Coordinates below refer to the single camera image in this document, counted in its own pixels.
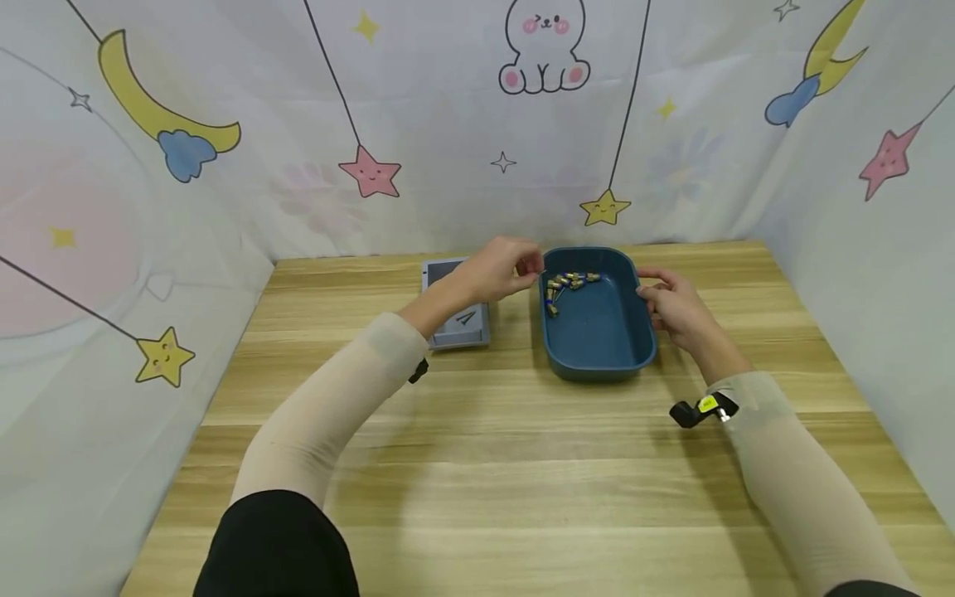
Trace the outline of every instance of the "cartoon bunny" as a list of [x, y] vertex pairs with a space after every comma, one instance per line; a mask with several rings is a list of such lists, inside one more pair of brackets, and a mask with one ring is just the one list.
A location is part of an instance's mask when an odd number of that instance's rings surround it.
[[583, 0], [514, 0], [507, 12], [507, 43], [517, 56], [500, 69], [506, 94], [552, 94], [580, 89], [590, 64], [574, 49], [584, 35]]

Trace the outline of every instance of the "left hand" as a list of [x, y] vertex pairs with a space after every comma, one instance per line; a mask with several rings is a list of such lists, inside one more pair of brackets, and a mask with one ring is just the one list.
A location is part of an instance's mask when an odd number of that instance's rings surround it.
[[473, 305], [498, 301], [527, 290], [542, 271], [543, 255], [537, 243], [519, 237], [498, 236], [444, 280], [464, 292], [469, 304]]

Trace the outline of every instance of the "yellow sparkle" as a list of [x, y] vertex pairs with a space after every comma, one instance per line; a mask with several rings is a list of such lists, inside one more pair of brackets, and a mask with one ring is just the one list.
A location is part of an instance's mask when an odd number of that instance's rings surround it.
[[365, 9], [361, 10], [361, 21], [359, 21], [358, 25], [351, 28], [352, 31], [364, 35], [370, 44], [374, 41], [374, 35], [378, 33], [379, 29], [381, 29], [381, 27], [368, 17], [368, 13], [365, 12]]
[[581, 208], [587, 212], [585, 226], [606, 222], [617, 225], [617, 214], [630, 207], [630, 202], [619, 202], [614, 198], [613, 191], [606, 189], [604, 194], [595, 202], [581, 203]]
[[76, 236], [72, 228], [50, 226], [50, 232], [53, 234], [53, 248], [60, 248], [62, 246], [76, 247]]
[[136, 382], [149, 381], [162, 377], [174, 388], [180, 386], [182, 366], [196, 357], [179, 345], [176, 330], [169, 328], [159, 340], [137, 338], [136, 344], [146, 357], [146, 364], [139, 371]]
[[669, 115], [673, 114], [674, 110], [676, 110], [676, 104], [674, 104], [673, 100], [668, 97], [667, 103], [658, 108], [656, 113], [663, 117], [663, 120], [666, 121], [667, 118], [669, 118]]

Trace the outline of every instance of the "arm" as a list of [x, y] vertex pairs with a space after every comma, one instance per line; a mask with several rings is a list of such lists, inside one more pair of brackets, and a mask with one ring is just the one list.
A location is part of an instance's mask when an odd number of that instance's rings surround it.
[[686, 280], [643, 288], [658, 327], [688, 351], [709, 385], [739, 404], [725, 424], [747, 491], [810, 595], [852, 581], [914, 586], [849, 479], [799, 421], [768, 373], [757, 372]]
[[265, 422], [245, 451], [230, 503], [286, 489], [321, 508], [345, 445], [414, 373], [425, 338], [469, 305], [529, 288], [542, 269], [536, 245], [498, 237], [398, 313], [379, 315]]

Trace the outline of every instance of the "yellow crescent moon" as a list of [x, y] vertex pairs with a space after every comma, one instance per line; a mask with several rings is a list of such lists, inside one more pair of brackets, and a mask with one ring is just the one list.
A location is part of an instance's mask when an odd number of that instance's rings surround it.
[[142, 88], [129, 63], [126, 50], [126, 31], [120, 29], [103, 38], [99, 44], [99, 69], [106, 84], [122, 105], [126, 114], [153, 139], [162, 131], [182, 130], [202, 137], [219, 153], [225, 153], [239, 144], [242, 129], [238, 122], [225, 126], [209, 126], [169, 110]]
[[835, 53], [838, 45], [842, 43], [842, 39], [849, 31], [849, 27], [856, 19], [856, 15], [859, 14], [863, 4], [865, 4], [865, 0], [849, 0], [848, 4], [842, 7], [842, 10], [822, 30], [822, 33], [816, 39], [816, 43], [810, 49], [809, 55], [806, 56], [806, 68], [803, 75], [805, 78], [819, 75], [817, 96], [832, 91], [868, 50], [868, 48], [862, 48], [861, 52], [848, 60], [833, 60], [833, 53]]

